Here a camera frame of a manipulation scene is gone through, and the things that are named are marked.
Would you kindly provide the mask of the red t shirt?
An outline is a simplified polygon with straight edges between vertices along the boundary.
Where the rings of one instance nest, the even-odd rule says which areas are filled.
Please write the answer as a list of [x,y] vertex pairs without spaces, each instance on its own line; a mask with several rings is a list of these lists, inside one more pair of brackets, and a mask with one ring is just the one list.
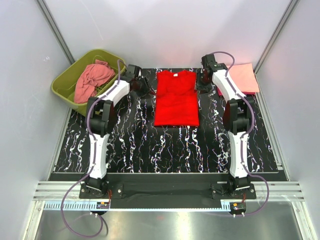
[[156,74],[154,125],[198,127],[199,105],[195,90],[196,73],[163,70]]

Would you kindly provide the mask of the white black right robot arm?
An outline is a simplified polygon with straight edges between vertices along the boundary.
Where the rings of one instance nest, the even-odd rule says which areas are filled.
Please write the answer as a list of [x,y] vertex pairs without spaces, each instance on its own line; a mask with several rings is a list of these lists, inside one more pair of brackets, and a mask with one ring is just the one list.
[[235,64],[235,58],[227,52],[217,53],[230,56],[231,65],[227,67],[224,63],[218,63],[215,52],[204,55],[201,58],[202,69],[196,75],[195,89],[209,91],[211,84],[214,84],[226,101],[222,121],[230,141],[231,160],[227,183],[220,190],[214,191],[221,196],[243,199],[250,193],[251,184],[247,145],[255,121],[252,98],[239,89],[229,73]]

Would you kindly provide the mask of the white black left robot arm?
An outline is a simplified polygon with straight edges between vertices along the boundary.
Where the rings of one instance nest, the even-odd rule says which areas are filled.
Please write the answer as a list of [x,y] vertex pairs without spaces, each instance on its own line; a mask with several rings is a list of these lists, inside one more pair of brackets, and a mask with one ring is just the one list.
[[86,127],[90,140],[89,169],[84,179],[86,189],[107,195],[107,142],[116,124],[115,106],[130,92],[139,97],[154,95],[155,91],[142,76],[142,68],[129,64],[123,75],[104,93],[90,97],[86,109]]

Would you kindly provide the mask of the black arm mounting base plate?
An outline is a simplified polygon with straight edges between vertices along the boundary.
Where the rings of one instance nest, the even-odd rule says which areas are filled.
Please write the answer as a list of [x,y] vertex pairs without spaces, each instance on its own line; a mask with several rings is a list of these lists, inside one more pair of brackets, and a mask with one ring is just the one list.
[[111,198],[119,209],[213,209],[221,200],[257,198],[248,179],[236,188],[227,173],[109,173],[104,179],[87,178],[82,199]]

